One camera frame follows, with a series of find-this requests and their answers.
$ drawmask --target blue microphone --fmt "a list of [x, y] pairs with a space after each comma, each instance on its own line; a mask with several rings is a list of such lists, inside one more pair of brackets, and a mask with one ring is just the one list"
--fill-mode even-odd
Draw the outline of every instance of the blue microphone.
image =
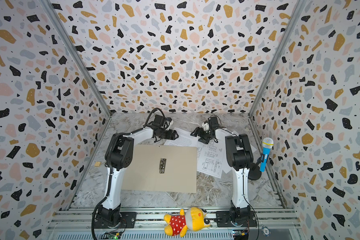
[[266, 137], [263, 140], [263, 154], [261, 155], [261, 165], [260, 165], [260, 171], [264, 172], [265, 165], [267, 163], [267, 159], [269, 156], [269, 152], [271, 151], [271, 148], [273, 147], [273, 140], [270, 137]]

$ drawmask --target silver microphone head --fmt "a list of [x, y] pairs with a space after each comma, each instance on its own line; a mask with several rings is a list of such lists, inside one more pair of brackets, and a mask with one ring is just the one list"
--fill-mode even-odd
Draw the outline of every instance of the silver microphone head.
[[270, 137], [266, 137], [263, 139], [263, 147], [271, 149], [273, 147], [273, 140]]

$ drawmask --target plush toy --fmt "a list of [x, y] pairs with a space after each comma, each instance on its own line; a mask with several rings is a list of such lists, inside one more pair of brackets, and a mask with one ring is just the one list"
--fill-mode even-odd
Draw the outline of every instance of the plush toy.
[[166, 214], [164, 220], [168, 226], [164, 228], [164, 231], [168, 236], [180, 234], [180, 237], [184, 237], [188, 229], [198, 231], [211, 226], [209, 219], [204, 218], [205, 215], [206, 210], [197, 207], [191, 207], [186, 214], [184, 214], [184, 209], [180, 210], [180, 215]]

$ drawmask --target beige board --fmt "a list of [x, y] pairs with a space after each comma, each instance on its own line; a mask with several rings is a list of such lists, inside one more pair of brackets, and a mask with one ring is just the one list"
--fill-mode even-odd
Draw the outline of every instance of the beige board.
[[[159, 173], [160, 160], [167, 159]], [[136, 145], [122, 189], [196, 193], [197, 148]]]

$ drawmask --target marble table surface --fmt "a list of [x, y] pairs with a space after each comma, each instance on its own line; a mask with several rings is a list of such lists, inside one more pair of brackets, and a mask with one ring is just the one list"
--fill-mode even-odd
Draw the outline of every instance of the marble table surface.
[[[211, 114], [201, 113], [171, 113], [166, 114], [173, 120], [171, 128], [179, 127], [183, 130], [192, 132]], [[222, 125], [228, 130], [236, 130], [238, 133], [246, 133], [250, 143], [257, 148], [247, 114], [216, 114], [221, 119]], [[89, 167], [83, 184], [78, 190], [71, 208], [94, 208], [104, 197], [106, 187], [107, 169], [104, 166], [104, 155], [107, 150], [110, 138], [117, 132], [130, 132], [140, 128], [148, 114], [146, 113], [115, 113], [111, 123], [100, 143], [95, 158]], [[154, 143], [154, 139], [148, 139], [141, 144], [163, 145], [164, 139]], [[259, 151], [254, 152], [254, 159], [260, 156]], [[100, 161], [101, 165], [95, 167], [94, 163]], [[137, 191], [121, 190], [122, 207], [191, 207], [191, 206], [213, 206], [230, 207], [233, 194], [232, 171], [222, 172], [221, 179], [197, 172], [197, 192], [178, 193], [178, 192], [156, 192], [156, 191]], [[253, 207], [259, 206], [279, 206], [278, 195], [275, 195], [266, 172], [256, 181], [249, 180], [248, 196]]]

